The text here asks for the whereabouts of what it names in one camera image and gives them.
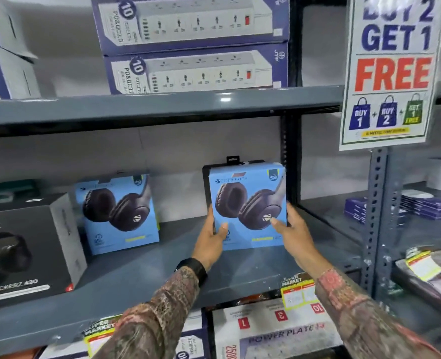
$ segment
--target black wristband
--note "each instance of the black wristband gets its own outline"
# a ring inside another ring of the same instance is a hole
[[[191,270],[193,270],[197,276],[197,279],[199,280],[199,287],[202,286],[202,284],[207,278],[207,272],[204,266],[202,265],[202,263],[200,263],[197,259],[192,257],[183,259],[182,261],[179,262],[174,272],[176,272],[181,267],[189,267]]]

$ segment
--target person's left hand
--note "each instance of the person's left hand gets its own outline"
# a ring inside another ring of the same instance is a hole
[[[209,206],[206,221],[199,233],[191,256],[202,263],[206,272],[221,256],[222,243],[227,237],[228,229],[229,223],[222,223],[217,234],[214,234],[214,215],[212,214],[212,205]]]

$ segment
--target headphones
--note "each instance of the headphones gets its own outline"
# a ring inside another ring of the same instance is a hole
[[[282,211],[285,196],[285,174],[282,175],[276,191],[262,189],[247,199],[247,189],[242,183],[222,184],[217,192],[215,207],[226,218],[239,218],[250,230],[260,230],[277,218]]]
[[[8,277],[9,273],[27,271],[32,261],[32,254],[22,236],[0,232],[0,239],[3,238],[14,238],[16,242],[6,244],[0,250],[0,283]]]
[[[114,194],[106,188],[91,190],[83,203],[83,214],[92,222],[109,222],[122,232],[138,229],[144,223],[151,209],[151,187],[148,176],[140,194],[124,195],[116,204]]]

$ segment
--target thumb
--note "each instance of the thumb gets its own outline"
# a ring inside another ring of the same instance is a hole
[[[222,223],[217,231],[216,237],[220,237],[223,241],[227,238],[229,232],[229,223]]]
[[[284,234],[287,232],[287,226],[282,223],[280,220],[277,220],[276,218],[271,218],[270,223],[272,224],[272,227],[276,230],[277,233]]]

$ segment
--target sleeve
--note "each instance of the sleeve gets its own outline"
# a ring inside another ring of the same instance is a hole
[[[343,273],[325,272],[315,293],[354,359],[441,358],[438,350],[400,325]]]
[[[150,302],[123,314],[114,335],[93,359],[172,359],[198,293],[197,276],[190,268],[182,267]]]

